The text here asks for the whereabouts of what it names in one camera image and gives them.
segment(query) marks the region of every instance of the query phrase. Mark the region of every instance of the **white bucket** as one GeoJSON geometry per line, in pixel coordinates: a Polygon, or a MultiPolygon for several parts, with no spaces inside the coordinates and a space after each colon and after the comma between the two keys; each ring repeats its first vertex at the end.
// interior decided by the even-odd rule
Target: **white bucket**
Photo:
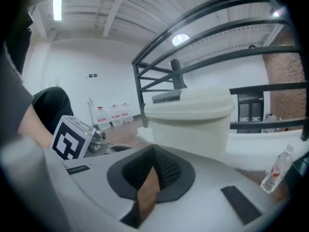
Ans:
{"type": "Polygon", "coordinates": [[[164,102],[145,107],[154,142],[223,161],[234,110],[229,89],[186,88],[179,97],[167,96],[166,101],[164,95],[155,96],[155,102],[164,102]]]}

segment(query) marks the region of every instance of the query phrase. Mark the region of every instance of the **floor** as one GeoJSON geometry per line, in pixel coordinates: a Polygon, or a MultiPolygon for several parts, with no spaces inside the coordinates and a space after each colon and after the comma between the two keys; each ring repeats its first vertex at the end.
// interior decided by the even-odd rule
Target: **floor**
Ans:
{"type": "MultiPolygon", "coordinates": [[[[148,144],[137,136],[137,129],[142,126],[141,119],[135,119],[129,124],[123,124],[117,127],[112,127],[105,130],[106,141],[111,144],[129,145],[134,148],[143,148],[148,144]]],[[[241,174],[249,178],[251,181],[260,185],[264,177],[265,172],[249,172],[244,170],[238,170],[241,174]]],[[[155,196],[160,191],[156,172],[152,169],[144,182],[143,186],[138,191],[138,200],[140,205],[140,218],[143,221],[152,211],[155,204],[155,196]]],[[[284,181],[271,193],[271,198],[274,203],[278,203],[281,200],[289,196],[289,190],[284,181]]]]}

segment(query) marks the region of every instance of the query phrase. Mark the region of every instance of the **black railing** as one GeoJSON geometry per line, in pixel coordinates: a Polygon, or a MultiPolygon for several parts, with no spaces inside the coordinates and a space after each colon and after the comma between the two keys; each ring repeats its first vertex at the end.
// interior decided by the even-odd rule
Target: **black railing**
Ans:
{"type": "Polygon", "coordinates": [[[203,39],[214,35],[222,35],[225,31],[231,29],[237,29],[246,26],[252,25],[260,25],[260,24],[283,24],[289,25],[293,29],[293,24],[288,19],[287,16],[281,17],[272,17],[272,18],[247,18],[236,20],[232,22],[228,22],[216,27],[213,27],[209,30],[201,32],[188,41],[180,44],[179,46],[169,50],[165,54],[158,57],[150,64],[143,63],[142,60],[148,56],[156,47],[158,47],[164,40],[170,37],[173,33],[178,31],[179,29],[183,28],[184,26],[200,19],[203,16],[209,15],[213,12],[226,9],[232,6],[241,5],[241,4],[248,4],[254,2],[270,2],[272,3],[273,7],[278,8],[279,4],[276,0],[211,0],[208,1],[189,12],[185,13],[181,16],[178,20],[176,20],[168,29],[163,31],[161,34],[156,36],[151,42],[149,42],[133,59],[132,65],[134,68],[134,75],[137,87],[137,93],[139,98],[140,104],[140,113],[143,120],[143,126],[148,127],[148,121],[144,114],[144,101],[143,101],[143,92],[157,92],[157,91],[168,91],[165,89],[149,89],[159,83],[162,82],[172,82],[174,84],[175,89],[186,87],[183,82],[183,74],[207,67],[209,65],[220,63],[223,61],[228,61],[236,58],[243,58],[248,56],[254,55],[262,55],[262,54],[274,54],[274,53],[299,53],[300,59],[303,65],[304,70],[304,77],[305,82],[300,83],[283,83],[283,84],[269,84],[269,85],[260,85],[260,86],[252,86],[252,87],[239,87],[239,88],[232,88],[230,89],[230,93],[232,95],[235,94],[246,94],[246,93],[253,93],[253,92],[264,92],[264,91],[275,91],[275,90],[286,90],[286,89],[306,89],[307,98],[306,98],[306,114],[305,118],[300,119],[286,119],[276,122],[237,122],[231,123],[231,129],[270,129],[270,128],[282,128],[282,127],[294,127],[294,126],[302,126],[304,125],[302,139],[306,140],[309,136],[309,109],[308,109],[308,57],[306,54],[302,52],[302,49],[298,45],[278,45],[278,46],[263,46],[263,47],[256,47],[251,49],[242,49],[234,52],[228,52],[225,54],[221,54],[218,56],[214,56],[212,58],[208,58],[206,60],[200,61],[198,63],[192,64],[185,68],[180,68],[179,61],[174,59],[171,61],[172,70],[163,68],[158,66],[158,64],[167,58],[171,57],[172,55],[176,54],[177,52],[189,47],[190,45],[197,43],[203,39]],[[166,73],[162,78],[151,78],[151,77],[144,77],[143,75],[148,72],[149,70],[158,71],[162,73],[166,73]],[[140,80],[152,80],[153,82],[147,84],[144,87],[141,87],[140,80]]]}

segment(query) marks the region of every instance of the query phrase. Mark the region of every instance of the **water bottle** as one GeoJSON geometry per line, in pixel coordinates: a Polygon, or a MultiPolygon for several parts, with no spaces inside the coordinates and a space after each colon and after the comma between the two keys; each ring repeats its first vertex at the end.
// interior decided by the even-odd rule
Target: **water bottle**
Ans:
{"type": "Polygon", "coordinates": [[[122,118],[125,123],[130,123],[133,121],[133,116],[131,114],[129,104],[124,103],[122,105],[122,118]]]}
{"type": "Polygon", "coordinates": [[[121,117],[121,111],[119,108],[116,107],[116,105],[113,105],[110,110],[110,115],[112,117],[112,125],[119,126],[123,123],[122,117],[121,117]]]}
{"type": "Polygon", "coordinates": [[[100,130],[105,130],[109,127],[110,125],[110,120],[107,112],[103,110],[103,107],[99,106],[97,107],[97,112],[96,112],[96,119],[97,119],[97,124],[100,130]]]}
{"type": "Polygon", "coordinates": [[[294,146],[288,144],[286,150],[278,155],[275,164],[272,166],[271,171],[266,175],[262,181],[261,188],[266,193],[271,193],[279,183],[282,181],[288,170],[293,164],[292,152],[294,146]]]}

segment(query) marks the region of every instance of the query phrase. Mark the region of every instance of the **fluorescent light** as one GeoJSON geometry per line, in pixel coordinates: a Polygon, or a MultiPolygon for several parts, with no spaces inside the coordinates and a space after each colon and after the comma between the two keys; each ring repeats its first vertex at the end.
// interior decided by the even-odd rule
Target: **fluorescent light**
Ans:
{"type": "Polygon", "coordinates": [[[172,43],[174,46],[178,46],[179,44],[187,41],[188,39],[189,36],[187,34],[180,33],[174,36],[174,38],[172,39],[172,43]]]}
{"type": "Polygon", "coordinates": [[[55,21],[62,20],[62,0],[53,0],[53,13],[55,21]]]}
{"type": "Polygon", "coordinates": [[[276,11],[272,16],[279,17],[280,15],[279,15],[278,11],[276,11]]]}

